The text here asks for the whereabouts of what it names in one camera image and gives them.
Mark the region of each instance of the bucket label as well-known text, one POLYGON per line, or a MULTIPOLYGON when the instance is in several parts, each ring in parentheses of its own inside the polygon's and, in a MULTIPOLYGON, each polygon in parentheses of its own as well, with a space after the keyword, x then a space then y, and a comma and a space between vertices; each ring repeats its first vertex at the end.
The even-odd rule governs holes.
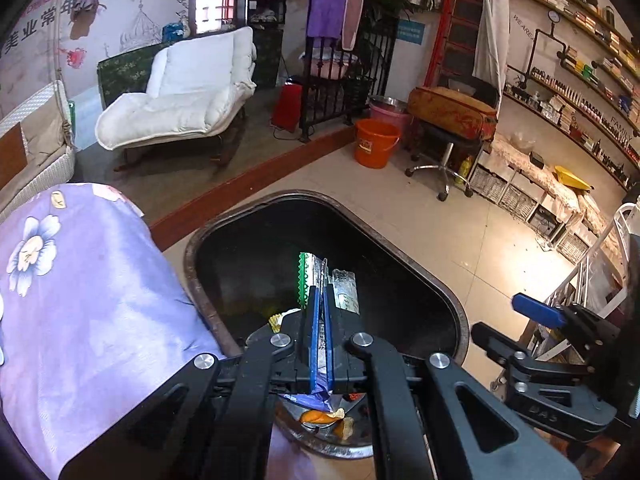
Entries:
POLYGON ((371 147, 373 146, 373 142, 367 139, 360 139, 358 141, 358 147, 363 151, 371 154, 371 147))

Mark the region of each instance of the metal screw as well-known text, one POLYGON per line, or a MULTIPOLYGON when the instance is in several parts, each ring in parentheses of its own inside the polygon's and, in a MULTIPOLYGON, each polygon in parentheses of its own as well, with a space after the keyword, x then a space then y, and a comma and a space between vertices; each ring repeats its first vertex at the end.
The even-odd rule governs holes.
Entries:
POLYGON ((429 362, 436 368, 442 369, 449 366, 449 364, 451 363, 451 359, 449 359, 449 356, 446 354, 436 352, 435 354, 431 354, 431 357, 429 357, 429 362))
POLYGON ((373 343, 373 337, 366 332, 357 332, 353 334, 351 340, 353 341, 353 344, 357 346, 369 346, 373 343))
POLYGON ((211 354, 200 354, 196 355, 196 358, 193 360, 193 364, 196 368, 200 370, 207 370, 211 368, 216 363, 216 358, 211 354))
POLYGON ((287 334, 278 332, 277 334, 273 334, 271 336, 270 341, 272 345, 277 346, 278 348, 283 348, 291 343, 291 338, 287 334))

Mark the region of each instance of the purple floral fabric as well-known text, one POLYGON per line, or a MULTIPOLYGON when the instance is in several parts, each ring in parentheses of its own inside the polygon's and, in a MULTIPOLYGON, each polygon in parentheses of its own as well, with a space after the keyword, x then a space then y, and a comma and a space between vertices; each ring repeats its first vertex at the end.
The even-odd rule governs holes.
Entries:
MULTIPOLYGON (((0 224, 0 319, 2 411, 52 480, 190 359, 223 357, 139 210, 101 184, 55 186, 0 224)), ((273 433, 274 478, 314 478, 273 433)))

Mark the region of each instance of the pink towel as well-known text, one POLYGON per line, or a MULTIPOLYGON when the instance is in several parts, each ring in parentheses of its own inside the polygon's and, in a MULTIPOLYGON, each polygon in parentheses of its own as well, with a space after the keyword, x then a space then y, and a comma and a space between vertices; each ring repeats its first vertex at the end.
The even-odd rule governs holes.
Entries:
POLYGON ((342 49, 351 51, 356 44, 356 34, 362 14, 362 0, 347 0, 344 6, 344 23, 342 24, 342 49))

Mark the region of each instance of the yellow dustpan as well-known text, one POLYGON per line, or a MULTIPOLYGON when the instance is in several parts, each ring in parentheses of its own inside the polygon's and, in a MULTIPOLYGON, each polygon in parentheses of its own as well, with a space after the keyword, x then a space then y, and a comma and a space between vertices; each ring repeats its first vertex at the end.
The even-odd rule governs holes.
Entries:
POLYGON ((565 186, 575 187, 575 189, 582 189, 584 191, 590 191, 593 189, 583 179, 576 177, 571 171, 562 166, 556 166, 556 173, 558 174, 558 182, 565 186))

